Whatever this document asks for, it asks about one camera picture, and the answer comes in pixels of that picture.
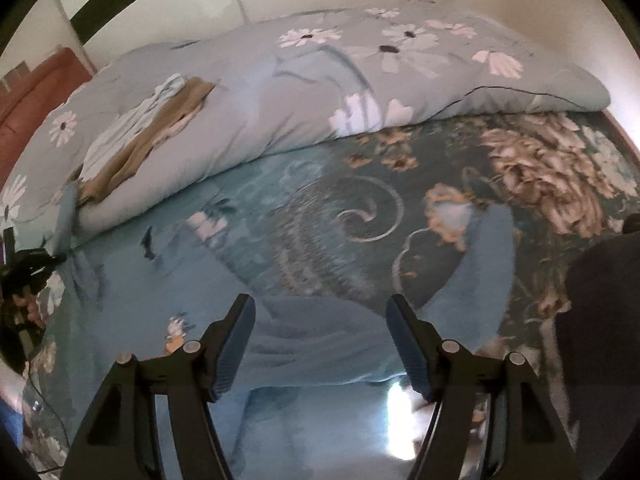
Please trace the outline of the blue knit sweater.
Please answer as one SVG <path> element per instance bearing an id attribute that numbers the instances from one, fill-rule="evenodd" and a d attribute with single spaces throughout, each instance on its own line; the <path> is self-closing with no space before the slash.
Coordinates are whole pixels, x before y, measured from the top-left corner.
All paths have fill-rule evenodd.
<path id="1" fill-rule="evenodd" d="M 241 294 L 256 304 L 242 391 L 399 375 L 384 318 L 396 292 L 471 350 L 509 303 L 514 221 L 501 204 L 433 202 L 377 178 L 210 179 L 82 237 L 75 194 L 65 189 L 54 231 L 70 256 L 60 356 L 91 378 L 122 350 L 174 352 Z"/>

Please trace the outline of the dark navy folded garment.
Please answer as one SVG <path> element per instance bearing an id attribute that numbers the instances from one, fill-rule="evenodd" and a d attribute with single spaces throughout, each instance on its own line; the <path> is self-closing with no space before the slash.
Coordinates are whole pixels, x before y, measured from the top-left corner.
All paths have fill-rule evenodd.
<path id="1" fill-rule="evenodd" d="M 577 457 L 605 471 L 639 422 L 639 216 L 585 250 L 566 272 L 570 310 L 555 319 Z"/>

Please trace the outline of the red wooden headboard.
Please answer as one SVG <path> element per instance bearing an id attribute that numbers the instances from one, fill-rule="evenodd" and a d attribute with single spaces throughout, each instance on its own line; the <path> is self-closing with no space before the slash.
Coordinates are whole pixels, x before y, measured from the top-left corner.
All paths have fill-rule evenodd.
<path id="1" fill-rule="evenodd" d="M 90 79 L 76 54 L 63 48 L 1 95 L 1 185 L 49 113 Z"/>

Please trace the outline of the dark floral bed sheet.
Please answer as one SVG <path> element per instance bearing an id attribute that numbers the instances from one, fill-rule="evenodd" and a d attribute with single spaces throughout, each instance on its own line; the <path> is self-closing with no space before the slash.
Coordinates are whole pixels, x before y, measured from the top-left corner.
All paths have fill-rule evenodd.
<path id="1" fill-rule="evenodd" d="M 395 292 L 471 349 L 523 352 L 575 431 L 552 336 L 564 275 L 638 207 L 639 166 L 596 114 L 454 118 L 237 166 L 85 244 L 54 280 L 27 457 L 58 478 L 116 350 L 172 350 L 239 292 L 257 297 L 259 350 L 212 415 L 243 479 L 408 470 L 423 413 L 383 326 Z"/>

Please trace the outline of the grey daisy print duvet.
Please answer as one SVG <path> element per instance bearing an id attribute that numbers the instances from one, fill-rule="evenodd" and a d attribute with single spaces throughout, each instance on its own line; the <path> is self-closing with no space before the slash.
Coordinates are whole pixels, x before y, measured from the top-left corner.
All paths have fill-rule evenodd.
<path id="1" fill-rule="evenodd" d="M 430 119 L 611 102 L 562 55 L 446 3 L 293 14 L 107 64 L 38 125 L 2 188 L 2 226 L 24 247 L 50 240 L 66 183 L 88 183 L 194 78 L 212 85 L 198 114 L 105 200 L 79 208 L 80 236 L 262 156 Z"/>

